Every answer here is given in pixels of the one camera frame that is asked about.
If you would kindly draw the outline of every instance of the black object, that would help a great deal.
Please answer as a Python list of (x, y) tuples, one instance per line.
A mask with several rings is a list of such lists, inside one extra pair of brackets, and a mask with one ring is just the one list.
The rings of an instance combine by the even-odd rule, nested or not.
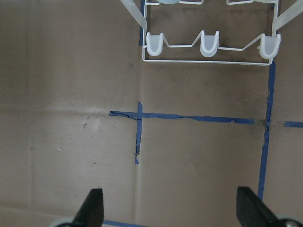
[(237, 218), (243, 227), (303, 227), (292, 219), (279, 220), (249, 187), (238, 187)]
[(101, 227), (104, 220), (102, 189), (92, 189), (83, 202), (72, 223), (57, 227)]

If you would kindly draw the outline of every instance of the metal screw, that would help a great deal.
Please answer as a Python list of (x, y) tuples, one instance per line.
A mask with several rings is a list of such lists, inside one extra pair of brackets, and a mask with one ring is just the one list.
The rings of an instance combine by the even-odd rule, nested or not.
[(296, 223), (294, 221), (286, 221), (285, 226), (286, 227), (299, 227), (298, 223)]

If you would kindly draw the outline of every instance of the white wire frame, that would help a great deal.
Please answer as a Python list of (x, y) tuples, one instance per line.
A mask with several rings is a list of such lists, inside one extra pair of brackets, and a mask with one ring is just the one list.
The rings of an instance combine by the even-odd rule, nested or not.
[[(201, 5), (203, 4), (204, 0), (202, 0), (201, 2), (190, 2), (190, 1), (183, 1), (183, 4), (196, 4), (196, 5)], [(245, 3), (251, 3), (254, 2), (254, 0), (250, 0), (250, 1), (245, 1)], [(273, 0), (271, 2), (269, 2), (270, 4), (274, 4), (274, 15), (273, 15), (273, 21), (275, 19), (278, 18), (278, 8), (279, 8), (279, 0)], [(232, 2), (233, 4), (243, 4), (242, 2)], [(148, 0), (144, 0), (144, 17), (147, 20), (147, 7), (148, 6), (158, 6), (160, 5), (159, 2), (148, 2)], [(273, 59), (269, 59), (268, 63), (263, 63), (263, 62), (245, 62), (245, 61), (205, 61), (205, 60), (149, 60), (145, 58), (145, 54), (146, 54), (146, 33), (147, 31), (145, 31), (145, 29), (143, 29), (143, 44), (142, 44), (142, 60), (145, 62), (162, 62), (162, 63), (212, 63), (212, 64), (234, 64), (234, 65), (258, 65), (258, 66), (267, 66), (270, 65), (273, 62)], [(170, 47), (170, 48), (190, 48), (193, 47), (195, 45), (195, 43), (198, 41), (199, 37), (200, 37), (201, 33), (199, 33), (199, 35), (197, 36), (197, 38), (194, 40), (194, 42), (192, 44), (189, 45), (169, 45), (167, 40), (164, 38), (164, 43)], [(276, 35), (276, 31), (272, 30), (272, 35)], [(228, 50), (228, 51), (244, 51), (245, 49), (247, 49), (249, 46), (251, 46), (252, 44), (254, 44), (256, 41), (258, 41), (260, 39), (261, 35), (259, 35), (257, 38), (255, 38), (253, 41), (251, 41), (249, 44), (247, 44), (245, 47), (243, 48), (232, 48), (232, 47), (218, 47), (218, 50)]]

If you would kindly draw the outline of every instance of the white plastic strip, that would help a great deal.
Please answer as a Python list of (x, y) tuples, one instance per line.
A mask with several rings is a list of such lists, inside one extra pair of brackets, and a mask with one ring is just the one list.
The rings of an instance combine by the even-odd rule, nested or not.
[(132, 14), (132, 16), (135, 18), (135, 20), (138, 22), (138, 24), (146, 30), (147, 28), (147, 21), (146, 18), (142, 15), (136, 4), (133, 0), (121, 0), (123, 5), (127, 8), (127, 10)]
[(303, 12), (303, 0), (297, 0), (291, 7), (273, 21), (272, 32), (277, 31)]

